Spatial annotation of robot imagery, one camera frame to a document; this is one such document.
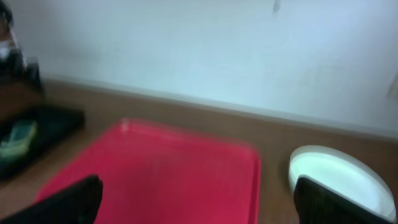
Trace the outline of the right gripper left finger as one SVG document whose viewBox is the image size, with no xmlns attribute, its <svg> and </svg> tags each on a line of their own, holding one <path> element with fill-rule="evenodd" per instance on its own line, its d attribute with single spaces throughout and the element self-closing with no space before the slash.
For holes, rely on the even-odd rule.
<svg viewBox="0 0 398 224">
<path fill-rule="evenodd" d="M 93 224 L 103 197 L 103 182 L 89 175 L 1 220 L 1 224 Z"/>
</svg>

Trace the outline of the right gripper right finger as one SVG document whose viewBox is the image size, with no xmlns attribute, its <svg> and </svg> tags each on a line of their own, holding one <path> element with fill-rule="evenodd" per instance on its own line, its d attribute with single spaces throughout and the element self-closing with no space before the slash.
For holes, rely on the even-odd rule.
<svg viewBox="0 0 398 224">
<path fill-rule="evenodd" d="M 300 177 L 294 190 L 300 224 L 392 224 L 307 177 Z"/>
</svg>

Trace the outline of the white plate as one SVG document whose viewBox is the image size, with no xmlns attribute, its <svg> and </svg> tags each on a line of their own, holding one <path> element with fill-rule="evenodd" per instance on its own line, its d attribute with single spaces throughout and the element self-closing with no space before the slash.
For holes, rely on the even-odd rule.
<svg viewBox="0 0 398 224">
<path fill-rule="evenodd" d="M 370 167 L 339 150 L 317 145 L 298 147 L 290 155 L 289 185 L 310 180 L 389 222 L 397 220 L 393 194 Z"/>
</svg>

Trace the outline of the green yellow sponge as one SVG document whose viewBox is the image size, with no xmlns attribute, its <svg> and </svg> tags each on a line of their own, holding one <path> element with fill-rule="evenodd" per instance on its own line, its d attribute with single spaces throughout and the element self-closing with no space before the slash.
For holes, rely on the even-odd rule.
<svg viewBox="0 0 398 224">
<path fill-rule="evenodd" d="M 1 161 L 11 161 L 25 156 L 30 148 L 38 124 L 34 120 L 21 120 L 12 125 L 9 134 L 1 141 Z"/>
</svg>

